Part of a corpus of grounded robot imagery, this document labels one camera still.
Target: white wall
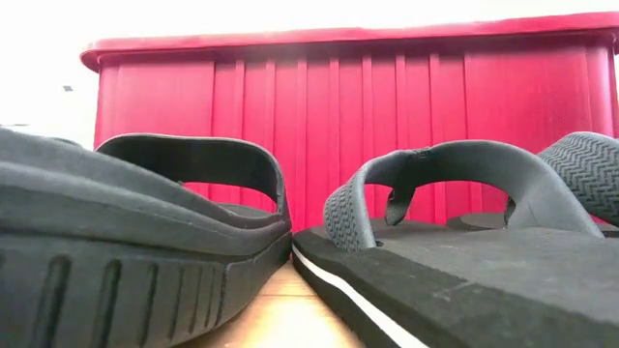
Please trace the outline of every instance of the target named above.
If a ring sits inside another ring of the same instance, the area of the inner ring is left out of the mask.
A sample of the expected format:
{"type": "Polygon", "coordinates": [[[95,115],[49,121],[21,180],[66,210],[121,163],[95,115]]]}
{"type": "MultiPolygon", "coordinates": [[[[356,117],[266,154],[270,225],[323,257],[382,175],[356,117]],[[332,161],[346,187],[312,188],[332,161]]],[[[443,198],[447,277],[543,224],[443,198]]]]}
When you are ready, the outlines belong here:
{"type": "Polygon", "coordinates": [[[0,1],[0,124],[92,147],[97,75],[78,55],[98,38],[418,25],[619,11],[617,0],[0,1]],[[73,92],[62,86],[71,85],[73,92]]]}

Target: wooden floor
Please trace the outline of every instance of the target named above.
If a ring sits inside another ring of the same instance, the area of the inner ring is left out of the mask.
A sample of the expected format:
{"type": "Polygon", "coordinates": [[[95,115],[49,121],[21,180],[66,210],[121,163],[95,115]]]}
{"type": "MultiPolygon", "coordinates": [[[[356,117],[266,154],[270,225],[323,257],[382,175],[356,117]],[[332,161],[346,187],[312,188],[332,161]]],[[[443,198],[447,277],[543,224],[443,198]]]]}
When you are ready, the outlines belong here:
{"type": "Polygon", "coordinates": [[[354,348],[363,344],[287,263],[239,315],[178,347],[354,348]]]}

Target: white stripe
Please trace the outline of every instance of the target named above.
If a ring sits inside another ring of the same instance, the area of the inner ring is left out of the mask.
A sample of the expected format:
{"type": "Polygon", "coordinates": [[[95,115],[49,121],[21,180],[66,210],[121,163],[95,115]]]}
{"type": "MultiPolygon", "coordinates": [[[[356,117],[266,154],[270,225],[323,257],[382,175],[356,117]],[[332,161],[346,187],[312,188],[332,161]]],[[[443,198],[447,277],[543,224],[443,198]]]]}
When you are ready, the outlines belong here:
{"type": "Polygon", "coordinates": [[[303,256],[303,254],[295,246],[292,246],[292,251],[310,272],[323,281],[337,287],[366,314],[369,320],[374,322],[374,324],[376,324],[376,326],[380,328],[398,346],[427,348],[427,346],[422,343],[422,341],[417,339],[417,337],[410,334],[398,323],[388,317],[387,314],[383,313],[380,309],[376,308],[373,304],[361,296],[361,294],[355,291],[355,289],[353,289],[353,287],[350,286],[350,284],[348,284],[344,279],[337,275],[330,274],[329,272],[314,265],[305,256],[303,256]]]}

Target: black flip-flop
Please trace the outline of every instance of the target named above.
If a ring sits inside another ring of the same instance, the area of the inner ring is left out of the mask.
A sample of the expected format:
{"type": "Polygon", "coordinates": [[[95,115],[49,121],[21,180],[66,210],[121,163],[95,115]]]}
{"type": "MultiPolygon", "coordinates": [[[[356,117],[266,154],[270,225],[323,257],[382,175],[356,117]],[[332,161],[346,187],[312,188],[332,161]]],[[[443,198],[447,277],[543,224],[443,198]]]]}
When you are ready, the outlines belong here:
{"type": "Polygon", "coordinates": [[[0,130],[0,346],[170,346],[226,322],[290,251],[276,160],[248,142],[127,135],[98,153],[0,130]],[[273,214],[178,182],[256,189],[273,214]]]}
{"type": "Polygon", "coordinates": [[[457,141],[373,159],[324,219],[294,235],[294,265],[369,347],[619,345],[619,241],[517,147],[457,141]],[[507,226],[402,221],[415,188],[452,180],[508,193],[507,226]],[[368,218],[364,184],[393,189],[384,220],[368,218]]]}
{"type": "MultiPolygon", "coordinates": [[[[589,214],[606,222],[598,228],[619,237],[619,140],[589,131],[568,134],[538,156],[565,181],[589,214]]],[[[452,217],[447,225],[472,231],[503,228],[514,201],[504,214],[479,213],[452,217]]]]}

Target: flip-flop strap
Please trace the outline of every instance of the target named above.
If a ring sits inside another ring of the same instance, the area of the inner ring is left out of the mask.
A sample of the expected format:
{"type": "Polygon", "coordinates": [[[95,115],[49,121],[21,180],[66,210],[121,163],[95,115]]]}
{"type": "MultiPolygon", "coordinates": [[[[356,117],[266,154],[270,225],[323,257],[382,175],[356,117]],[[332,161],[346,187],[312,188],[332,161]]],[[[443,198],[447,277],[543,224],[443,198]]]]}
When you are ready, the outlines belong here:
{"type": "Polygon", "coordinates": [[[126,134],[107,140],[97,152],[139,165],[175,182],[224,184],[256,189],[288,216],[284,182],[275,158],[243,140],[126,134]]]}
{"type": "Polygon", "coordinates": [[[494,141],[454,141],[424,150],[400,150],[372,159],[328,199],[326,229],[345,250],[375,247],[365,184],[393,189],[387,221],[399,222],[411,191],[444,181],[474,181],[508,193],[516,202],[509,226],[546,227],[604,236],[559,175],[539,157],[494,141]]]}
{"type": "MultiPolygon", "coordinates": [[[[619,226],[619,140],[579,131],[538,156],[554,169],[589,214],[619,226]]],[[[514,202],[505,211],[509,219],[514,202]]]]}

